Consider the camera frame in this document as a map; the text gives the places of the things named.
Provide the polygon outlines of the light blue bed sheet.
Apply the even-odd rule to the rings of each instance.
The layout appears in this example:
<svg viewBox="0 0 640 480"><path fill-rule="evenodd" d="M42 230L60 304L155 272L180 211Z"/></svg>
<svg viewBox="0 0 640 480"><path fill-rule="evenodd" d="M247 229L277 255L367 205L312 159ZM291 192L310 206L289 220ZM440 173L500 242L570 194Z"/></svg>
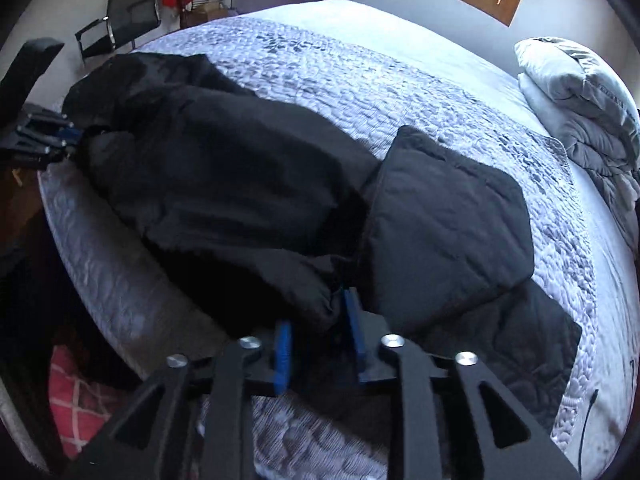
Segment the light blue bed sheet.
<svg viewBox="0 0 640 480"><path fill-rule="evenodd" d="M288 4L256 15L397 58L457 84L533 132L544 132L513 76L418 24L348 0ZM584 478L599 479L612 471L636 424L631 407L639 391L639 292L634 256L612 214L585 171L578 166L570 171L591 248L598 333L594 376L566 452L582 466Z"/></svg>

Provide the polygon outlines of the grey quilted bedspread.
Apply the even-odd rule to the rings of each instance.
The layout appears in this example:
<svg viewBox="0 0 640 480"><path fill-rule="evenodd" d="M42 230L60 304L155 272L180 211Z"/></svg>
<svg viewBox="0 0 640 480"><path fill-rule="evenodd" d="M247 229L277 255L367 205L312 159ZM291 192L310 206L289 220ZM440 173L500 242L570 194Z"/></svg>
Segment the grey quilted bedspread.
<svg viewBox="0 0 640 480"><path fill-rule="evenodd" d="M390 150L397 131L409 126L444 148L512 177L529 213L534 281L582 331L554 424L560 419L570 382L582 369L580 347L586 334L570 302L541 281L541 239L551 221L559 221L560 245L570 258L582 261L586 254L577 211L563 197L570 172L558 142L518 128L510 117L462 88L397 58L262 18L238 16L175 32L127 54L135 53L203 55L256 96L306 107L329 119L377 158ZM125 226L94 190L76 165L77 152L78 148L68 162L44 175L44 209L79 297L100 334L127 365L146 382L168 356L216 358L233 341L269 335L288 323L288 386L278 396L252 399L256 478L390 479L392 411L382 434L370 438L304 401L292 388L291 323L280 321L238 338L226 334L169 281L137 232Z"/></svg>

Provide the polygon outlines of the black metal chair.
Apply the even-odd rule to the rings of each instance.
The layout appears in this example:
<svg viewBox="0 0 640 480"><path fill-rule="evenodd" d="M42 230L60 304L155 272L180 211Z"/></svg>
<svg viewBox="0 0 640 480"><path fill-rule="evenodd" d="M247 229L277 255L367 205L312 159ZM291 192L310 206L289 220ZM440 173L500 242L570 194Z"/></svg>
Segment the black metal chair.
<svg viewBox="0 0 640 480"><path fill-rule="evenodd" d="M135 48L136 40L156 29L161 22L160 0L107 0L104 17L75 32L82 62L111 54L126 44ZM90 46L85 46L82 37L101 26L105 34Z"/></svg>

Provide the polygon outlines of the black pants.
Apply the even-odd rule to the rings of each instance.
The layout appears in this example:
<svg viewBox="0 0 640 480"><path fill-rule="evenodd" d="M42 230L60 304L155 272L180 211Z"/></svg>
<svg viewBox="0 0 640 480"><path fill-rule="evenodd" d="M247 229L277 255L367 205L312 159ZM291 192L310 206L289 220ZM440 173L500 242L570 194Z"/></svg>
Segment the black pants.
<svg viewBox="0 0 640 480"><path fill-rule="evenodd" d="M534 281L523 192L401 127L383 158L203 55L119 55L67 93L78 169L172 284L233 338L288 321L292 388L370 438L342 293L423 350L476 353L551 428L582 331Z"/></svg>

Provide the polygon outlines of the red patterned rug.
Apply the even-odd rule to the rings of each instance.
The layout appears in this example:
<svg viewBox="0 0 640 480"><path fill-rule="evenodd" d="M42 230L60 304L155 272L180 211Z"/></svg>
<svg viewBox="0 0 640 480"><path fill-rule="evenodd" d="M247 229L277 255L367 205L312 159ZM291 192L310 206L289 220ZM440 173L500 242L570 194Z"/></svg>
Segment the red patterned rug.
<svg viewBox="0 0 640 480"><path fill-rule="evenodd" d="M127 393L87 382L65 346L53 348L48 397L56 431L73 460L127 400Z"/></svg>

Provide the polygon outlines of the grey pillow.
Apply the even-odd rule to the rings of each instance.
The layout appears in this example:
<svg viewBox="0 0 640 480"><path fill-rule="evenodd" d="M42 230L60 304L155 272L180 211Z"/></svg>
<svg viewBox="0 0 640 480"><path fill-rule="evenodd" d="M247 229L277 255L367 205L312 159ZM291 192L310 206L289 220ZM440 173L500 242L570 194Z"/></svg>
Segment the grey pillow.
<svg viewBox="0 0 640 480"><path fill-rule="evenodd" d="M534 37L514 46L518 66L554 104L596 122L639 167L639 112L626 84L596 52L573 40Z"/></svg>

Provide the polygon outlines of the folded grey duvet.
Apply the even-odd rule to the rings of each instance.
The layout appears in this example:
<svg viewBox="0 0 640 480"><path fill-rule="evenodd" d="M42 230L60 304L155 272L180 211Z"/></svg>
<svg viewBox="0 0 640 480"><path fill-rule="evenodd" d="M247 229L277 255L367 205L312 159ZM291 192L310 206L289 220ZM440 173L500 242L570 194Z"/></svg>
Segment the folded grey duvet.
<svg viewBox="0 0 640 480"><path fill-rule="evenodd" d="M563 144L568 158L588 174L625 242L638 255L639 183L626 161L623 142L593 120L555 104L526 73L518 74L518 85L541 125Z"/></svg>

